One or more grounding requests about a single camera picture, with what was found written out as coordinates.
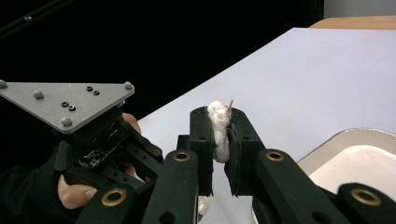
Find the black background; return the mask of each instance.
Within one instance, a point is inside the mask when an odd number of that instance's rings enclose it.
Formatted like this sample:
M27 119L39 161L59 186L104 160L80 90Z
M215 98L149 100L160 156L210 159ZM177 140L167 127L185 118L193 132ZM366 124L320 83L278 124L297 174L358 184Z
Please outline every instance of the black background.
M49 0L2 1L1 26ZM292 27L318 20L314 1L228 6L69 1L0 40L0 79L9 82L130 81L123 106L137 119L237 63ZM37 166L58 140L50 127L0 97L2 167Z

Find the white table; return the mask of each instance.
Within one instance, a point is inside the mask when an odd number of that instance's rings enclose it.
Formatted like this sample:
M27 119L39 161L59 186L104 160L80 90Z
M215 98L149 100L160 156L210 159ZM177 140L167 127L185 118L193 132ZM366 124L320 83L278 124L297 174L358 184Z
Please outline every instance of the white table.
M166 155L189 134L193 109L233 100L266 147L298 161L349 128L396 133L395 96L396 31L293 28L138 122ZM214 162L200 223L253 223L251 197L231 195L223 166Z

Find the brass ring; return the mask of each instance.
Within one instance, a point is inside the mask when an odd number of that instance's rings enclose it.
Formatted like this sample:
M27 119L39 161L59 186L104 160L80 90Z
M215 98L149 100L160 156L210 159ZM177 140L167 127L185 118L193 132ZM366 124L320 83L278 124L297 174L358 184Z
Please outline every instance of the brass ring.
M109 199L110 195L115 193L119 194L120 197L115 200ZM125 200L125 198L126 198L126 189L111 189L108 192L106 192L106 194L103 195L102 204L108 207L116 206L122 203Z
M179 152L174 155L175 161L187 161L191 158L190 153L187 152Z
M352 189L350 193L352 194L352 197L357 201L359 201L360 203L365 203L371 206L379 206L381 204L381 199L367 189ZM367 194L368 196L371 197L371 199L361 197L361 193Z
M282 154L273 151L265 153L265 156L271 161L283 161L285 159Z

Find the person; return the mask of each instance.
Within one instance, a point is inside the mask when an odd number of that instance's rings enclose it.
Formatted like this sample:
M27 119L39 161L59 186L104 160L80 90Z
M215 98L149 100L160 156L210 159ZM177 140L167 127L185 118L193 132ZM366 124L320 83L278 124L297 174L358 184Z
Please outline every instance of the person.
M124 121L141 133L136 118L122 113ZM0 174L0 223L75 223L78 214L97 189L85 185L67 185L55 169L55 147L49 159L35 169L22 165ZM134 167L126 162L124 172L134 176Z

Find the triangular plate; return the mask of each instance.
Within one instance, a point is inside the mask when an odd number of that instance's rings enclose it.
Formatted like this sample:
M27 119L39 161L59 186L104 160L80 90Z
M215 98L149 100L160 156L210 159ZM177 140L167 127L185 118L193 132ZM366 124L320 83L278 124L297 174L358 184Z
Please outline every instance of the triangular plate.
M134 86L129 82L103 84L0 81L1 96L61 133L75 132L113 106L121 106L126 98L134 94ZM63 125L64 118L71 121L70 126Z

